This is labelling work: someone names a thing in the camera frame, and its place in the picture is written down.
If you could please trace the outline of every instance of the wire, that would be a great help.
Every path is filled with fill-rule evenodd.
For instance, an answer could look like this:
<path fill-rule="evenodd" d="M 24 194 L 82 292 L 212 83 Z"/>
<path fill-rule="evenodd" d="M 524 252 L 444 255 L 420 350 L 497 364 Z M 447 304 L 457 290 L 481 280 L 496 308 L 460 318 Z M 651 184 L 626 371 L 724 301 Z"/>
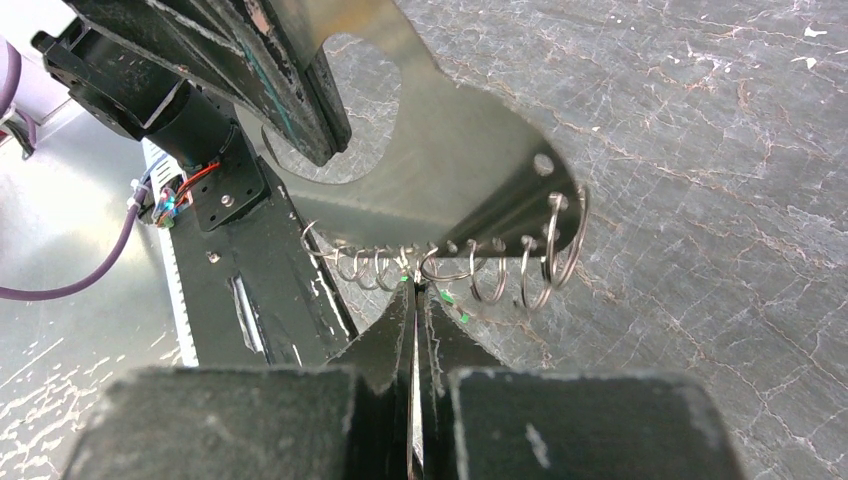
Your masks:
<path fill-rule="evenodd" d="M 141 178 L 138 179 L 139 183 L 147 183 L 147 181 L 150 180 L 150 176 L 153 174 L 153 170 L 158 167 L 160 163 L 164 162 L 166 158 L 168 158 L 168 154 L 163 152 L 162 156 L 159 157 L 158 160 L 153 162 L 153 164 L 150 165 L 150 167 L 148 167 L 147 170 L 145 170 L 145 172 L 141 175 Z"/>
<path fill-rule="evenodd" d="M 188 180 L 183 182 L 183 184 L 180 185 L 180 187 L 177 189 L 176 195 L 174 195 L 174 206 L 171 207 L 169 210 L 162 212 L 162 215 L 160 215 L 159 219 L 156 220 L 156 226 L 161 227 L 162 224 L 165 222 L 166 218 L 171 217 L 172 214 L 176 215 L 177 213 L 179 213 L 179 208 L 187 201 L 186 194 L 188 194 L 189 190 L 191 190 L 191 188 L 194 187 L 197 182 L 203 180 L 203 178 L 205 178 L 213 170 L 216 170 L 220 166 L 220 162 L 213 163 L 204 168 L 203 170 L 200 170 L 199 172 L 195 173 L 194 175 L 189 177 Z"/>
<path fill-rule="evenodd" d="M 138 209 L 141 206 L 142 202 L 144 202 L 144 197 L 147 196 L 147 190 L 141 188 L 140 186 L 136 187 L 135 192 L 133 193 L 130 207 L 127 210 L 127 217 L 124 220 L 124 226 L 121 229 L 121 234 L 118 236 L 118 241 L 115 243 L 115 246 L 112 247 L 112 251 L 109 252 L 109 255 L 106 256 L 106 259 L 103 260 L 103 263 L 100 264 L 93 272 L 91 272 L 87 277 L 82 280 L 72 283 L 71 285 L 67 285 L 60 288 L 54 288 L 52 290 L 15 290 L 13 288 L 0 287 L 0 298 L 6 300 L 17 300 L 21 302 L 39 302 L 43 300 L 55 300 L 57 298 L 67 297 L 69 295 L 73 295 L 75 293 L 79 293 L 86 288 L 92 286 L 95 282 L 103 278 L 103 275 L 115 265 L 115 262 L 118 261 L 118 257 L 121 256 L 121 253 L 124 251 L 124 247 L 127 246 L 127 241 L 130 238 L 130 233 L 132 232 L 132 227 L 135 224 L 135 216 L 138 213 Z"/>
<path fill-rule="evenodd" d="M 196 184 L 197 182 L 202 180 L 203 177 L 205 177 L 206 175 L 209 175 L 210 172 L 212 172 L 213 170 L 217 169 L 220 166 L 221 166 L 220 162 L 213 163 L 213 164 L 209 165 L 208 167 L 204 168 L 203 170 L 201 170 L 201 171 L 195 173 L 194 175 L 192 175 L 191 177 L 189 177 L 188 180 L 183 182 L 183 184 L 180 185 L 180 188 L 177 189 L 177 197 L 176 198 L 181 198 L 182 195 L 185 195 L 186 193 L 188 193 L 188 191 L 191 189 L 191 187 L 194 186 L 194 184 Z"/>

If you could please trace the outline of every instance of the marble countertop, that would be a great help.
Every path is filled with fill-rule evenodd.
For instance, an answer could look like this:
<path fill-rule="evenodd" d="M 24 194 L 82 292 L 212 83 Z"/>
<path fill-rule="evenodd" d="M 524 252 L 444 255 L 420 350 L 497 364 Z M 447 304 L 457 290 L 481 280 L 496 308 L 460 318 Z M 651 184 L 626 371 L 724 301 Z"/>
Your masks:
<path fill-rule="evenodd" d="M 593 193 L 566 289 L 528 315 L 446 285 L 466 328 L 520 368 L 685 371 L 749 478 L 848 477 L 848 4 L 401 7 L 448 75 L 546 132 Z M 402 87 L 375 49 L 326 47 L 355 138 L 327 172 L 297 168 L 349 180 L 385 149 Z M 384 295 L 339 283 L 377 318 Z"/>

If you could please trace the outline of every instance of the black metal frame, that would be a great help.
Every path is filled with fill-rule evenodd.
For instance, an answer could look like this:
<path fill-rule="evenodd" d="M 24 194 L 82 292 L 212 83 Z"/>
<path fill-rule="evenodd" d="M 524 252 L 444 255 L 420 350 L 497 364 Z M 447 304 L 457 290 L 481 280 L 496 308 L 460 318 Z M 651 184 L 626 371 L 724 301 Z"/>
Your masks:
<path fill-rule="evenodd" d="M 121 48 L 247 108 L 316 165 L 347 148 L 350 124 L 323 51 L 295 65 L 261 1 L 65 3 Z"/>
<path fill-rule="evenodd" d="M 301 247 L 285 186 L 256 156 L 227 98 L 79 20 L 33 44 L 72 98 L 113 131 L 148 138 L 189 172 L 219 163 L 191 187 L 191 208 L 171 229 L 201 365 L 321 365 L 356 337 L 326 265 Z"/>

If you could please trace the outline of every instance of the metal ring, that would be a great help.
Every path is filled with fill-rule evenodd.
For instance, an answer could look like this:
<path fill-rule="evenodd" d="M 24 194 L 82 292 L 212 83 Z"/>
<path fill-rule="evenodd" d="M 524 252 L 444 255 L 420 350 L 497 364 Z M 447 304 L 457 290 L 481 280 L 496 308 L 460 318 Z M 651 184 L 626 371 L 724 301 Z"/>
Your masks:
<path fill-rule="evenodd" d="M 358 250 L 353 255 L 353 269 L 354 269 L 353 273 L 354 273 L 354 276 L 357 275 L 357 270 L 358 270 L 358 267 L 359 267 L 359 254 L 364 252 L 364 251 L 365 250 Z M 366 285 L 365 282 L 362 281 L 362 279 L 365 278 L 365 272 L 367 271 L 366 267 L 368 267 L 368 260 L 369 260 L 368 258 L 362 259 L 362 274 L 357 277 L 356 284 L 359 285 L 359 288 L 361 288 L 363 290 L 368 290 L 368 291 L 377 290 L 378 288 L 380 288 L 380 285 L 378 285 L 376 282 L 372 285 Z"/>
<path fill-rule="evenodd" d="M 553 245 L 552 243 L 549 244 L 547 250 L 548 280 L 555 289 L 562 287 L 565 282 L 571 278 L 571 274 L 574 273 L 574 269 L 577 267 L 577 258 L 580 256 L 580 251 L 583 249 L 583 240 L 586 238 L 586 224 L 589 218 L 589 190 L 584 187 L 580 187 L 577 189 L 577 195 L 580 198 L 580 225 L 577 227 L 577 234 L 569 244 L 568 258 L 566 259 L 565 265 L 560 273 L 557 273 L 556 267 L 557 252 L 554 252 L 553 254 L 550 253 L 551 250 L 553 250 L 551 248 L 551 245 Z M 552 220 L 556 218 L 556 212 L 554 212 L 554 215 L 552 215 L 551 218 Z M 550 227 L 548 230 L 548 238 L 550 239 Z"/>
<path fill-rule="evenodd" d="M 535 250 L 536 245 L 534 245 L 534 241 L 528 241 L 524 243 L 524 255 L 521 256 L 521 303 L 524 304 L 524 308 L 527 310 L 535 311 L 548 303 L 548 298 L 551 296 L 551 292 L 553 291 L 553 287 L 546 280 L 545 288 L 542 290 L 542 293 L 534 301 L 530 301 L 529 296 L 527 295 L 527 262 L 530 260 L 530 251 Z"/>
<path fill-rule="evenodd" d="M 418 267 L 418 270 L 421 272 L 422 277 L 426 278 L 427 280 L 430 280 L 431 282 L 442 283 L 442 282 L 455 282 L 457 280 L 462 280 L 464 278 L 468 278 L 468 277 L 471 276 L 470 272 L 455 273 L 453 275 L 439 276 L 439 269 L 436 266 L 436 258 L 434 257 L 436 252 L 439 251 L 439 247 L 433 245 L 432 243 L 430 244 L 430 247 L 431 247 L 430 250 L 424 255 L 424 258 L 421 259 L 421 265 Z M 481 259 L 480 262 L 477 263 L 475 270 L 479 270 L 479 269 L 483 268 L 483 266 L 486 265 L 486 262 L 488 260 L 489 260 L 488 258 Z M 432 272 L 428 272 L 424 268 L 425 263 L 429 263 L 430 266 L 433 267 Z"/>
<path fill-rule="evenodd" d="M 312 229 L 312 227 L 314 227 L 316 223 L 318 223 L 318 220 L 313 220 L 309 222 L 309 225 L 307 225 L 306 228 L 303 229 L 303 233 L 300 234 L 300 246 L 303 247 L 304 250 L 306 250 L 306 253 L 312 255 L 313 257 L 325 258 L 329 257 L 330 255 L 337 254 L 339 251 L 338 248 L 330 252 L 322 252 L 320 250 L 312 250 L 309 244 L 306 243 L 306 234 L 309 233 L 309 230 Z"/>
<path fill-rule="evenodd" d="M 388 250 L 385 248 L 378 248 L 377 253 L 374 254 L 374 273 L 375 280 L 377 281 L 377 286 L 383 289 L 386 292 L 393 292 L 394 288 L 386 285 L 386 274 L 389 272 L 389 267 L 392 265 L 392 261 L 389 257 L 383 258 L 383 267 L 380 268 L 380 254 L 383 252 L 387 252 Z"/>
<path fill-rule="evenodd" d="M 471 273 L 471 295 L 478 302 L 488 304 L 497 303 L 503 296 L 504 289 L 506 288 L 506 257 L 501 256 L 500 259 L 498 259 L 498 285 L 495 287 L 495 293 L 491 297 L 485 297 L 480 294 L 480 287 L 477 285 L 478 269 L 476 268 L 476 265 L 474 265 L 474 254 L 477 252 L 477 242 L 471 240 L 469 241 L 469 246 L 471 247 L 471 253 L 468 255 L 468 268 Z"/>
<path fill-rule="evenodd" d="M 353 257 L 353 275 L 347 276 L 344 272 L 342 272 L 341 265 L 339 264 L 340 253 L 344 248 L 348 247 L 337 248 L 334 251 L 333 265 L 336 267 L 336 273 L 338 273 L 339 277 L 341 277 L 341 279 L 346 282 L 357 282 L 360 278 L 362 278 L 363 275 L 365 275 L 365 270 L 359 269 L 359 254 L 364 252 L 365 250 L 359 250 L 356 252 L 356 255 Z"/>

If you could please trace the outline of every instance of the purple cable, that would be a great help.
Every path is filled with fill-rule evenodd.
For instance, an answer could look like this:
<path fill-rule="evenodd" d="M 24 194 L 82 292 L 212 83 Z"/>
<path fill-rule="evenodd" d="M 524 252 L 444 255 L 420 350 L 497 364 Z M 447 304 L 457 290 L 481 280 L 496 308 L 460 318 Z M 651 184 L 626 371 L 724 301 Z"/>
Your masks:
<path fill-rule="evenodd" d="M 12 106 L 12 100 L 15 99 L 15 92 L 18 91 L 18 85 L 21 83 L 21 54 L 11 43 L 6 42 L 6 50 L 9 52 L 9 65 L 6 72 L 6 82 L 3 84 L 3 90 L 0 90 L 0 115 L 6 113 L 6 110 Z M 29 143 L 35 146 L 35 121 L 26 112 L 17 110 L 18 115 L 27 122 L 27 131 Z"/>
<path fill-rule="evenodd" d="M 91 272 L 89 276 L 83 278 L 79 282 L 74 284 L 55 288 L 53 290 L 41 290 L 41 291 L 28 291 L 28 290 L 15 290 L 12 288 L 0 287 L 0 298 L 6 300 L 18 300 L 21 302 L 39 302 L 43 300 L 55 300 L 57 298 L 67 297 L 68 295 L 73 295 L 75 293 L 79 293 L 82 290 L 90 287 L 96 281 L 100 280 L 106 272 L 112 268 L 112 265 L 118 260 L 118 257 L 121 256 L 121 252 L 124 251 L 124 247 L 127 246 L 127 241 L 130 238 L 130 232 L 132 232 L 132 226 L 135 223 L 135 216 L 138 213 L 138 206 L 141 202 L 144 201 L 144 197 L 147 195 L 147 190 L 138 187 L 133 194 L 134 203 L 127 211 L 127 219 L 124 220 L 124 227 L 121 229 L 121 235 L 118 237 L 118 243 L 112 248 L 112 251 L 109 252 L 109 255 L 106 257 L 106 260 L 103 260 L 103 263 L 97 267 L 96 270 Z"/>
<path fill-rule="evenodd" d="M 21 82 L 21 54 L 9 42 L 6 42 L 6 50 L 9 52 L 9 67 L 3 90 L 0 90 L 0 115 L 6 113 L 12 105 L 12 99 L 15 98 L 15 92 Z"/>

